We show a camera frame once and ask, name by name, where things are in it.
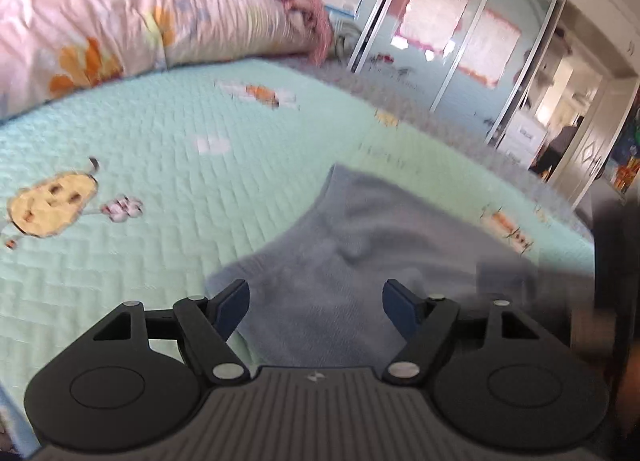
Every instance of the pink bordered poster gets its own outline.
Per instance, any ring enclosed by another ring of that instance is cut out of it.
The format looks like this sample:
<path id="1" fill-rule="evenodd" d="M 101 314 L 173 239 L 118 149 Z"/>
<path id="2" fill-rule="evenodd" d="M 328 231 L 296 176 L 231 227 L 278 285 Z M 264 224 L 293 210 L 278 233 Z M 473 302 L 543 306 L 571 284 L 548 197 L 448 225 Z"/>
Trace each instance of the pink bordered poster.
<path id="1" fill-rule="evenodd" d="M 495 89 L 521 34 L 516 25 L 485 9 L 458 69 L 486 87 Z"/>
<path id="2" fill-rule="evenodd" d="M 397 36 L 420 49 L 442 54 L 469 0 L 409 0 Z"/>

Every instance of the floral blanket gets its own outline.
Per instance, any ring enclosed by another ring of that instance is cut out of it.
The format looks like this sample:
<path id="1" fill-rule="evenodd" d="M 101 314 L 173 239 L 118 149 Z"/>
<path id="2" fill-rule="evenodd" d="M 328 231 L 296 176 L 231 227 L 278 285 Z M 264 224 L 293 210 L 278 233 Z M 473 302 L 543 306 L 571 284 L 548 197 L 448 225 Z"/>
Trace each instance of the floral blanket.
<path id="1" fill-rule="evenodd" d="M 278 0 L 0 0 L 0 120 L 114 78 L 314 44 Z"/>

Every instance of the ribbed gray panel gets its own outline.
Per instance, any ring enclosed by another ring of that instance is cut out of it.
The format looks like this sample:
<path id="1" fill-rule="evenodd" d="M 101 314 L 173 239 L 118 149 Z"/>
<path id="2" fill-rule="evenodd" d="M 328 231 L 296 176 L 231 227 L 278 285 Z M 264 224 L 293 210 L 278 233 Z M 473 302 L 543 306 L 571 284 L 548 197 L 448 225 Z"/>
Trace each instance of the ribbed gray panel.
<path id="1" fill-rule="evenodd" d="M 265 367 L 252 383 L 214 391 L 183 430 L 110 456 L 41 450 L 34 461 L 598 461 L 584 449 L 518 456 L 462 438 L 415 389 L 368 368 Z"/>

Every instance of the silver screw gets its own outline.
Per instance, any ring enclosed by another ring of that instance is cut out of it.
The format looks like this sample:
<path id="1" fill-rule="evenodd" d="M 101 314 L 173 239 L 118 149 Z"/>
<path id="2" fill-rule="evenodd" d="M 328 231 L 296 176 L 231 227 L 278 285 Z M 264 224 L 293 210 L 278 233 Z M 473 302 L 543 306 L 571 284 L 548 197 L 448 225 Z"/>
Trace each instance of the silver screw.
<path id="1" fill-rule="evenodd" d="M 396 362 L 389 365 L 387 370 L 395 378 L 415 378 L 420 374 L 420 367 L 414 362 Z"/>
<path id="2" fill-rule="evenodd" d="M 235 380 L 244 375 L 244 368 L 238 364 L 220 364 L 213 368 L 213 375 L 219 380 Z"/>

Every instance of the person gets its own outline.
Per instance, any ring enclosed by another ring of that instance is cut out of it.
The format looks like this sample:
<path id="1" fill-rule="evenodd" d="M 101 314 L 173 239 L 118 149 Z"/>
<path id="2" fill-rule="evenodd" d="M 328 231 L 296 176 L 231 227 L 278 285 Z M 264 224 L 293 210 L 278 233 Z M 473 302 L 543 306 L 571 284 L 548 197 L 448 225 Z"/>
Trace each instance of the person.
<path id="1" fill-rule="evenodd" d="M 529 168 L 535 174 L 542 176 L 547 170 L 550 170 L 550 173 L 558 166 L 562 156 L 569 148 L 572 139 L 574 139 L 575 133 L 578 132 L 578 128 L 580 124 L 584 120 L 584 116 L 579 116 L 575 121 L 575 125 L 567 125 L 562 128 L 560 134 L 558 134 L 552 141 L 549 143 L 548 147 L 542 153 L 542 155 L 538 158 L 538 160 L 531 165 Z"/>

